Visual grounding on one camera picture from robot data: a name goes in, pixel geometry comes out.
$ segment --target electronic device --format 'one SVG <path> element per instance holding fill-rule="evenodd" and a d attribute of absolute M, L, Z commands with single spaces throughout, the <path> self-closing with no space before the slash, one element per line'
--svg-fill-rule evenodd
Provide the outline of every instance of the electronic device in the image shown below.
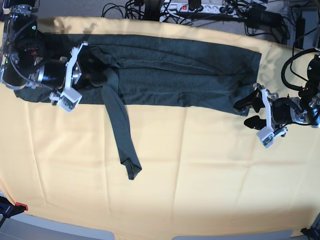
<path fill-rule="evenodd" d="M 5 20 L 0 82 L 13 90 L 48 88 L 52 104 L 72 112 L 82 99 L 75 89 L 82 77 L 78 55 L 88 43 L 74 47 L 70 56 L 51 58 L 39 37 L 37 17 L 33 14 L 38 11 L 35 4 L 36 0 L 3 2 Z"/>
<path fill-rule="evenodd" d="M 286 80 L 287 67 L 302 55 L 315 53 L 313 60 L 307 68 L 308 81 L 305 87 L 292 85 Z M 301 126 L 320 127 L 320 51 L 311 48 L 301 51 L 291 57 L 281 71 L 283 84 L 289 89 L 298 91 L 299 97 L 280 97 L 277 93 L 271 93 L 263 85 L 255 84 L 255 91 L 249 96 L 237 101 L 233 108 L 237 112 L 252 108 L 256 113 L 261 108 L 266 110 L 266 119 L 260 119 L 258 115 L 248 118 L 244 124 L 259 130 L 257 136 L 262 144 L 269 148 L 274 139 L 284 137 L 288 132 L 287 125 L 298 124 Z"/>

